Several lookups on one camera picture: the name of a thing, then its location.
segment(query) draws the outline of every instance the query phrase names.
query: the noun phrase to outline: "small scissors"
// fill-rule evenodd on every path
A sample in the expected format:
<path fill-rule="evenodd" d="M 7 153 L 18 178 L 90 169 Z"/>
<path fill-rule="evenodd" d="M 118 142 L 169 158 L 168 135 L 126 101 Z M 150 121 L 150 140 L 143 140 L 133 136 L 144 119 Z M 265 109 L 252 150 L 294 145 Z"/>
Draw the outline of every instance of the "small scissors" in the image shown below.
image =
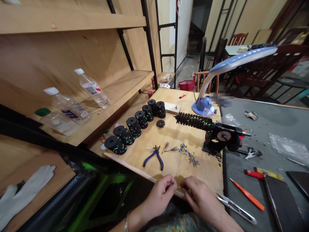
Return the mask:
<path fill-rule="evenodd" d="M 248 214 L 246 211 L 244 211 L 242 208 L 240 208 L 238 205 L 236 205 L 233 201 L 228 199 L 227 197 L 218 194 L 221 198 L 217 197 L 221 203 L 225 204 L 227 207 L 229 207 L 231 210 L 235 211 L 237 214 L 242 216 L 247 221 L 251 222 L 252 224 L 256 225 L 257 221 L 254 217 L 252 217 L 250 214 Z"/>
<path fill-rule="evenodd" d="M 160 161 L 160 164 L 161 164 L 161 171 L 163 171 L 163 161 L 162 161 L 162 159 L 161 159 L 161 157 L 160 157 L 160 155 L 159 155 L 160 146 L 157 147 L 157 145 L 156 145 L 154 148 L 155 148 L 155 150 L 154 150 L 154 152 L 152 153 L 152 155 L 150 155 L 147 159 L 145 159 L 145 161 L 144 161 L 144 163 L 143 163 L 143 167 L 146 166 L 147 161 L 148 161 L 151 157 L 153 157 L 155 154 L 157 154 L 157 157 L 158 157 L 158 159 L 159 159 L 159 161 Z"/>

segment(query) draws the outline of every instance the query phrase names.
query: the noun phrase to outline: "ruler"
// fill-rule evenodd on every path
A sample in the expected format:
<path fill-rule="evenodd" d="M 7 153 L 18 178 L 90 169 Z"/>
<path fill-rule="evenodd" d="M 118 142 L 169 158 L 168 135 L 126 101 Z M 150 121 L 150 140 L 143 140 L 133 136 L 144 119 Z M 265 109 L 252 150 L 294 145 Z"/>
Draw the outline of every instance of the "ruler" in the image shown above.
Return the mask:
<path fill-rule="evenodd" d="M 141 175 L 142 177 L 150 180 L 151 182 L 155 183 L 157 180 L 155 178 L 153 178 L 152 176 L 148 175 L 147 173 L 143 172 L 142 170 L 139 170 L 133 166 L 131 166 L 130 164 L 124 162 L 123 160 L 117 158 L 116 156 L 113 156 L 107 152 L 103 152 L 104 155 L 106 155 L 107 157 L 109 157 L 110 159 L 116 161 L 117 163 L 120 163 L 121 165 L 127 167 L 128 169 L 131 169 L 132 171 L 134 171 L 135 173 Z M 184 194 L 180 191 L 175 191 L 174 195 L 180 197 L 180 198 L 184 198 Z"/>

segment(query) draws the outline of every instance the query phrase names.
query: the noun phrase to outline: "gray mat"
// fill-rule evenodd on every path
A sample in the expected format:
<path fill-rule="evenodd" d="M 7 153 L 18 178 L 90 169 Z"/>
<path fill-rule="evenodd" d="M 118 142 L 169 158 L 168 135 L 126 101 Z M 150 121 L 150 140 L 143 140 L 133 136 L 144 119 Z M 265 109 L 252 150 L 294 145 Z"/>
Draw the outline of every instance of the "gray mat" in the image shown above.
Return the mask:
<path fill-rule="evenodd" d="M 259 167 L 280 173 L 284 176 L 285 182 L 291 189 L 304 221 L 309 225 L 309 202 L 285 173 L 286 171 L 308 172 L 308 170 L 290 162 L 286 159 L 286 156 L 277 153 L 268 144 L 268 142 L 270 142 L 268 133 L 270 132 L 305 144 L 309 150 L 309 110 L 293 109 L 240 99 L 232 99 L 231 102 L 231 107 L 221 107 L 222 115 L 230 113 L 241 124 L 240 127 L 251 129 L 253 131 L 249 132 L 252 134 L 251 139 L 245 137 L 242 142 L 266 154 L 263 154 L 261 157 L 253 157 L 245 160 L 244 156 L 239 153 L 233 153 L 228 150 L 225 151 L 226 195 L 230 200 L 252 215 L 257 220 L 257 225 L 252 225 L 231 210 L 230 215 L 245 231 L 278 231 L 270 208 L 264 182 L 244 174 L 244 169 L 253 170 L 253 167 Z M 255 121 L 246 118 L 244 115 L 245 110 L 250 112 L 254 111 L 259 118 Z M 240 149 L 247 151 L 246 146 Z M 232 178 L 240 184 L 241 187 L 250 192 L 262 205 L 264 205 L 265 212 L 256 208 L 229 178 Z"/>

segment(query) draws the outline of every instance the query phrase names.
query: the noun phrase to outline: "human hand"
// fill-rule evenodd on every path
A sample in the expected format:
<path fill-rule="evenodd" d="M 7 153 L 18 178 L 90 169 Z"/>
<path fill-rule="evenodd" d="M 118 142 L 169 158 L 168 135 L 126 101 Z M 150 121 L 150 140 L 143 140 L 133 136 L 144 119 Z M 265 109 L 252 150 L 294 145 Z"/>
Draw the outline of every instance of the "human hand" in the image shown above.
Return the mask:
<path fill-rule="evenodd" d="M 177 183 L 172 175 L 166 175 L 156 181 L 147 199 L 142 203 L 148 220 L 160 216 L 166 210 L 176 189 Z"/>
<path fill-rule="evenodd" d="M 180 186 L 194 212 L 215 227 L 226 212 L 208 186 L 194 176 L 184 179 Z"/>

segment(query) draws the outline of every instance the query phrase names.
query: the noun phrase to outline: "blue desk lamp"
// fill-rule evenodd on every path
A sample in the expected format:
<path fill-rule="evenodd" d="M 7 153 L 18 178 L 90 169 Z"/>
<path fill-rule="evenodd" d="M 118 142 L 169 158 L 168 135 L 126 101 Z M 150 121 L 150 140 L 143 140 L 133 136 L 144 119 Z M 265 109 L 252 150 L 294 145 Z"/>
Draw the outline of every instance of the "blue desk lamp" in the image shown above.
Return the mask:
<path fill-rule="evenodd" d="M 238 66 L 249 63 L 251 61 L 263 58 L 268 55 L 272 55 L 276 51 L 277 47 L 259 48 L 238 54 L 236 56 L 232 56 L 220 62 L 219 64 L 215 65 L 211 70 L 209 70 L 209 74 L 201 87 L 199 97 L 196 100 L 196 102 L 193 103 L 192 105 L 192 110 L 198 115 L 203 115 L 204 108 L 209 109 L 211 112 L 215 111 L 215 108 L 210 103 L 211 101 L 210 98 L 203 97 L 210 81 L 214 78 L 214 76 L 231 71 L 237 68 Z"/>

